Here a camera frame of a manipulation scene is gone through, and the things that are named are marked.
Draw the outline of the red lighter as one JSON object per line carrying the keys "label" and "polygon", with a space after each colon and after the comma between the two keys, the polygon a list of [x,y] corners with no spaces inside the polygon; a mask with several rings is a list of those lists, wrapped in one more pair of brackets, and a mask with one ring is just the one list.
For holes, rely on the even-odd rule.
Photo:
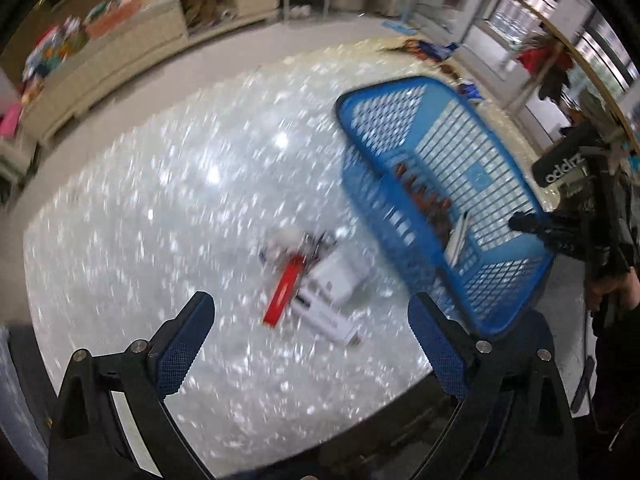
{"label": "red lighter", "polygon": [[279,323],[285,307],[296,292],[296,284],[303,274],[304,267],[305,258],[303,256],[294,255],[288,259],[262,318],[264,324],[274,327]]}

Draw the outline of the cream tv cabinet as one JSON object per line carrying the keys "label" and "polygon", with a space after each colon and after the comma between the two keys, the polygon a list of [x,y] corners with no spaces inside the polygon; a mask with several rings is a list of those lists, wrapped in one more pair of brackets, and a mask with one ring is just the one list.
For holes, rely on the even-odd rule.
{"label": "cream tv cabinet", "polygon": [[197,44],[272,22],[280,0],[158,0],[88,44],[44,78],[18,131],[46,145],[62,125],[122,84]]}

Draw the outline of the blue plastic mesh basket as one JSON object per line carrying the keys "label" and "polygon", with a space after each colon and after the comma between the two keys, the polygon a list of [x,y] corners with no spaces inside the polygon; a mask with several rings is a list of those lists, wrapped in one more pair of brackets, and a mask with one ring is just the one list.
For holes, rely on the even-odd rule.
{"label": "blue plastic mesh basket", "polygon": [[342,183],[409,292],[483,337],[506,332],[553,262],[536,236],[510,229],[541,212],[515,159],[472,105],[412,76],[342,94]]}

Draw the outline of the blue striped cloth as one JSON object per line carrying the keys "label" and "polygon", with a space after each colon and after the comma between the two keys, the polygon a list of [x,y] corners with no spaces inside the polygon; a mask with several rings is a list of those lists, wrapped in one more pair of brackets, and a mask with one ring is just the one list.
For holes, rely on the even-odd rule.
{"label": "blue striped cloth", "polygon": [[430,60],[440,63],[451,58],[454,52],[458,50],[459,45],[455,42],[451,44],[447,44],[446,46],[441,46],[440,44],[431,44],[430,42],[419,40],[418,41],[418,49],[419,51]]}

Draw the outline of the white charger adapter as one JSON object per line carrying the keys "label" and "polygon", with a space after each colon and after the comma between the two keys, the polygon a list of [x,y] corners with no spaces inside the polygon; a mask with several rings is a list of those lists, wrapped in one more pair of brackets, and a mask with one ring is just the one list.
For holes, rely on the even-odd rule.
{"label": "white charger adapter", "polygon": [[311,268],[308,278],[331,307],[339,308],[354,296],[370,270],[370,264],[363,258],[349,249],[336,248]]}

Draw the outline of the black adidas sleeve cylinder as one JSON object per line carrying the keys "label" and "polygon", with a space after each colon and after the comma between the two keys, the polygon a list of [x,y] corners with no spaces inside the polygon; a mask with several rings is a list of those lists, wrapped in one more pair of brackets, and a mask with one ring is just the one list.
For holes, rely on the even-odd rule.
{"label": "black adidas sleeve cylinder", "polygon": [[563,179],[584,162],[582,148],[603,148],[600,132],[591,122],[581,122],[568,129],[568,133],[532,165],[535,182],[541,188]]}

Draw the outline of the brown antler-shaped comb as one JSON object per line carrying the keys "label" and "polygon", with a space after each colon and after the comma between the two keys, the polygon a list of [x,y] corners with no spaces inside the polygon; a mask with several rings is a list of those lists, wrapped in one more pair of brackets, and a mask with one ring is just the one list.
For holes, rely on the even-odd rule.
{"label": "brown antler-shaped comb", "polygon": [[448,216],[451,200],[440,197],[436,191],[430,192],[425,184],[420,184],[418,177],[410,174],[405,162],[395,166],[394,175],[411,198],[419,214],[431,226],[442,247],[445,247],[452,229]]}

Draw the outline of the red handled scissors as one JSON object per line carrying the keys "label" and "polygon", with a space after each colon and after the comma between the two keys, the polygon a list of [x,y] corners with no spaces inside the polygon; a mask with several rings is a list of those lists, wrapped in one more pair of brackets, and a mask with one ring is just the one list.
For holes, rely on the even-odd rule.
{"label": "red handled scissors", "polygon": [[426,41],[419,39],[407,39],[396,47],[382,47],[380,52],[407,53],[413,55],[415,58],[420,58],[420,60],[434,61],[435,59],[430,45]]}

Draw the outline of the white remote control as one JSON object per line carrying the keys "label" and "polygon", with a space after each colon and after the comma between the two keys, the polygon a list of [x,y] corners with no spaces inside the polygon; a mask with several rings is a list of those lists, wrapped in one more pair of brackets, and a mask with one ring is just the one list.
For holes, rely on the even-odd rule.
{"label": "white remote control", "polygon": [[454,268],[459,260],[465,244],[466,233],[469,231],[471,214],[465,211],[460,214],[454,229],[451,231],[447,246],[444,251],[446,263]]}

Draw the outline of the white power bank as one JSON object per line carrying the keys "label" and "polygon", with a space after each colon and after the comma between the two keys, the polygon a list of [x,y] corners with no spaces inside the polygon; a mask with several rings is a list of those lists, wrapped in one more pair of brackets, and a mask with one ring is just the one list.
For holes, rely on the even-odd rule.
{"label": "white power bank", "polygon": [[292,311],[326,339],[343,347],[360,343],[357,327],[334,309],[316,282],[304,278],[291,300]]}

